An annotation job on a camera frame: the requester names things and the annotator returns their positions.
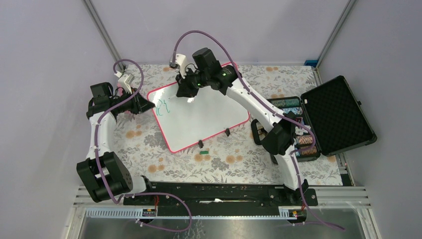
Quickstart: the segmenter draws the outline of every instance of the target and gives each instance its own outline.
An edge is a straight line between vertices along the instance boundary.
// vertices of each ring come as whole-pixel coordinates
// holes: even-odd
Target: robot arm
[[[91,86],[93,98],[88,105],[87,118],[91,123],[91,144],[86,160],[76,166],[76,170],[85,185],[89,195],[94,202],[100,202],[110,199],[108,191],[99,175],[100,170],[107,169],[107,182],[113,195],[127,193],[132,190],[133,182],[129,171],[114,153],[113,132],[116,126],[116,118],[119,113],[130,111],[132,114],[143,113],[155,105],[147,101],[139,93],[123,105],[108,112],[101,120],[98,128],[98,156],[101,168],[96,164],[95,156],[95,128],[100,116],[111,107],[123,102],[129,98],[135,89],[129,86],[133,76],[124,74],[120,76],[119,83],[124,89],[121,96],[113,95],[113,87],[110,83],[104,82]],[[140,188],[146,188],[145,182],[138,185]]]
[[[233,66],[227,65],[221,67],[219,61],[215,59],[214,54],[208,48],[203,48],[195,52],[193,59],[198,68],[196,71],[192,71],[191,69],[185,71],[187,61],[186,57],[182,54],[176,55],[176,64],[170,64],[171,67],[180,69],[180,73],[176,77],[179,85],[176,96],[194,97],[198,93],[199,88],[211,86],[214,90],[219,90],[222,94],[227,95],[245,107],[258,119],[268,132],[268,135],[261,143],[277,160],[284,185],[292,190],[296,190],[299,187],[294,166],[294,163],[297,164],[297,160],[295,155],[290,157],[290,153],[294,150],[291,135],[292,127],[294,126],[266,109],[251,93],[256,95],[267,107],[279,115],[283,115],[284,112],[274,107],[250,86],[250,92],[248,92],[243,87],[240,79],[238,79]]]

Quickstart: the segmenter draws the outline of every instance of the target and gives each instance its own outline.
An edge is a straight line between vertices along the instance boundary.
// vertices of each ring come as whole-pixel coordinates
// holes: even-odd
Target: whiteboard
[[[174,82],[147,95],[156,106],[154,116],[172,153],[249,120],[248,111],[220,91],[204,87],[194,98],[178,98],[178,88]]]

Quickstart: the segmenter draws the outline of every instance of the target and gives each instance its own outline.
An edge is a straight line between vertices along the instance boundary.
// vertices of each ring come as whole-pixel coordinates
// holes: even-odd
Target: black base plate
[[[302,201],[291,203],[282,185],[193,184],[151,182],[151,192],[171,193],[188,205],[193,216],[278,216],[279,206],[302,206]],[[200,203],[200,201],[225,202]],[[305,191],[309,206],[317,206],[314,189]],[[124,205],[152,206],[154,197],[126,198]],[[185,207],[176,199],[159,196],[160,216],[187,216]]]

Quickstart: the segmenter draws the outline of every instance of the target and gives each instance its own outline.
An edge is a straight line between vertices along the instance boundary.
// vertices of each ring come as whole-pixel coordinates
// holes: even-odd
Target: open case lid
[[[334,155],[377,140],[343,76],[303,93],[301,100],[323,155]]]

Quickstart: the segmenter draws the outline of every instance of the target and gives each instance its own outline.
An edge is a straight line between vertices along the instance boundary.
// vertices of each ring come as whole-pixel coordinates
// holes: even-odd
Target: floral tablecloth
[[[166,65],[142,65],[144,83],[141,94],[175,81],[176,72]],[[299,96],[316,86],[307,66],[239,66],[249,84],[266,98]],[[136,66],[127,72],[135,76],[133,87],[140,84]],[[148,111],[140,115],[120,114],[114,131],[115,152],[132,176],[145,175],[151,181],[282,184],[277,165],[270,155],[255,145],[250,121],[204,141],[204,148],[192,146],[171,153],[160,128]],[[202,150],[209,154],[200,155]],[[335,157],[321,156],[299,163],[310,185],[342,185]]]

